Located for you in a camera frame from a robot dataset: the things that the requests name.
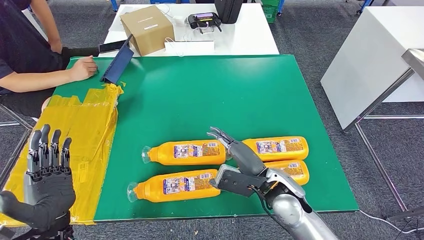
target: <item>yellow cloth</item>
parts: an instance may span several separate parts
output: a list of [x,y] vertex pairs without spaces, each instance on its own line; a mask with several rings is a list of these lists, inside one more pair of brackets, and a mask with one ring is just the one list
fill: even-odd
[[[103,89],[89,89],[82,104],[76,96],[54,95],[34,127],[39,130],[44,124],[49,124],[49,139],[56,129],[60,129],[60,143],[67,137],[72,138],[70,167],[76,193],[76,201],[70,209],[72,224],[94,224],[117,125],[116,104],[122,93],[120,86],[106,84]],[[4,187],[21,202],[24,201],[23,178],[27,170],[27,154],[28,143]],[[10,227],[24,225],[3,214],[0,214],[0,224]]]

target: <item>bottle label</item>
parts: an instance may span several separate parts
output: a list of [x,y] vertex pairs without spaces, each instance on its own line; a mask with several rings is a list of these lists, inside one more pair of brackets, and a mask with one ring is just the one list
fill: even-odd
[[291,178],[303,178],[305,176],[300,162],[292,162],[288,167],[280,167],[279,169],[283,170]]
[[163,194],[177,194],[202,189],[210,189],[209,179],[214,178],[212,173],[206,172],[199,176],[172,177],[163,180]]
[[278,141],[257,141],[257,152],[259,154],[273,154],[301,151],[304,149],[299,138],[291,138]]
[[216,141],[205,142],[202,145],[182,144],[173,147],[173,157],[176,159],[217,156],[219,154],[220,145]]

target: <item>orange bottle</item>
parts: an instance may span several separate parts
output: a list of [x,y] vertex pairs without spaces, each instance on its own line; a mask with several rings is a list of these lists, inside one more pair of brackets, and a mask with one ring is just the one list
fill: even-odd
[[249,146],[262,162],[279,160],[304,160],[309,153],[308,143],[301,136],[282,136],[246,139]]
[[157,147],[145,146],[143,162],[163,165],[219,165],[226,161],[226,149],[217,140],[170,141]]
[[146,199],[153,203],[200,199],[218,196],[221,190],[209,184],[217,176],[216,169],[177,172],[151,177],[145,182],[128,185],[130,202]]
[[265,166],[283,170],[299,185],[305,185],[309,181],[309,171],[302,160],[271,161],[266,162]]

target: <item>robotic hand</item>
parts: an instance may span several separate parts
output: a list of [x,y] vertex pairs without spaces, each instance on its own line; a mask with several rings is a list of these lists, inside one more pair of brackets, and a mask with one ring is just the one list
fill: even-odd
[[0,192],[0,213],[29,225],[32,229],[16,240],[72,239],[69,209],[76,195],[72,183],[67,138],[59,152],[60,130],[55,130],[49,144],[50,126],[34,131],[29,139],[27,172],[24,175],[24,202],[10,191]]
[[[285,172],[266,168],[246,144],[234,140],[216,127],[209,136],[220,141],[239,169],[223,164],[210,184],[217,189],[249,197],[256,193],[263,209],[295,240],[337,240],[326,223],[305,199],[304,189]],[[271,215],[273,210],[279,221]]]

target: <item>green tabletop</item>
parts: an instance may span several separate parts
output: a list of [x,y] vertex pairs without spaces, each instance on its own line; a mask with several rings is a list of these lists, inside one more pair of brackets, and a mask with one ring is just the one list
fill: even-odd
[[[103,73],[112,58],[95,61]],[[60,86],[55,94],[77,95],[82,101],[89,88],[101,88],[100,78],[98,74]],[[318,212],[358,210],[294,56],[135,57],[119,81],[126,85],[118,99],[117,127],[95,222],[264,214],[256,195],[245,198],[224,191],[216,197],[185,201],[128,201],[130,182],[218,169],[219,165],[145,164],[141,159],[144,146],[210,139],[209,126],[237,140],[305,137],[310,180],[303,187],[310,205]],[[233,160],[227,163],[235,166]]]

